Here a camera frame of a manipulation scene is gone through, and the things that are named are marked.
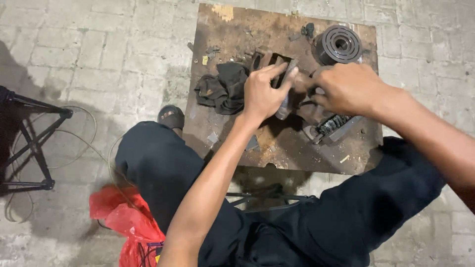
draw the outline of black sandal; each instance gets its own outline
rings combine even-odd
[[[162,119],[162,116],[170,111],[173,113]],[[166,105],[161,108],[158,113],[158,123],[163,124],[170,129],[178,128],[183,131],[183,127],[185,126],[185,115],[179,107],[175,105]]]

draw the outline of cloth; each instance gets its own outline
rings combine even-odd
[[[199,105],[214,107],[216,113],[232,115],[244,107],[244,83],[249,70],[239,63],[224,63],[216,66],[218,76],[203,75],[195,87]]]
[[[385,138],[379,165],[320,199],[293,206],[280,220],[258,221],[223,201],[200,248],[199,266],[354,266],[420,212],[445,185],[402,139]],[[175,132],[141,122],[119,145],[116,166],[137,184],[163,233],[203,160]]]

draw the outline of leg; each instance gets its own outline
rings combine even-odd
[[[367,266],[369,253],[419,213],[444,187],[441,174],[415,148],[385,138],[379,165],[320,199],[302,205],[292,237],[312,258],[331,266]]]
[[[166,234],[181,200],[200,174],[203,160],[170,128],[140,122],[124,135],[115,162],[138,187]],[[221,264],[239,243],[244,243],[247,230],[243,213],[224,200],[201,246],[199,262]]]

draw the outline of red plastic bag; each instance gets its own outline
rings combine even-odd
[[[105,226],[127,237],[120,253],[120,267],[142,266],[145,256],[147,266],[148,262],[155,266],[154,249],[163,245],[165,235],[138,190],[127,187],[122,192],[140,211],[129,205],[115,186],[107,186],[89,197],[89,217],[105,219]]]

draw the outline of dirty wooden board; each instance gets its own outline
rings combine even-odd
[[[378,71],[376,29],[372,26],[231,6],[200,4],[199,9],[193,51],[193,61],[197,60],[198,63],[193,63],[191,67],[183,133],[187,145],[202,158],[218,150],[235,119],[235,116],[219,115],[213,108],[196,103],[193,89],[197,81],[204,74],[216,75],[216,64],[239,57],[244,58],[244,63],[250,63],[250,56],[246,56],[245,52],[254,51],[263,45],[276,53],[298,59],[300,70],[311,73],[319,67],[312,55],[311,41],[301,37],[290,42],[288,36],[299,33],[303,25],[313,22],[315,36],[335,24],[353,29],[360,36],[363,46],[361,62]],[[202,57],[211,46],[219,47],[221,52],[204,66]],[[345,139],[334,146],[309,144],[305,135],[298,131],[300,124],[294,117],[284,122],[274,117],[268,119],[255,133],[261,151],[244,152],[239,165],[264,167],[273,163],[280,169],[359,174],[374,168],[378,163],[378,156],[374,156],[374,148],[382,143],[381,126],[378,123],[361,120]],[[213,132],[219,137],[216,144],[208,140]],[[274,152],[270,151],[271,146],[276,148]]]

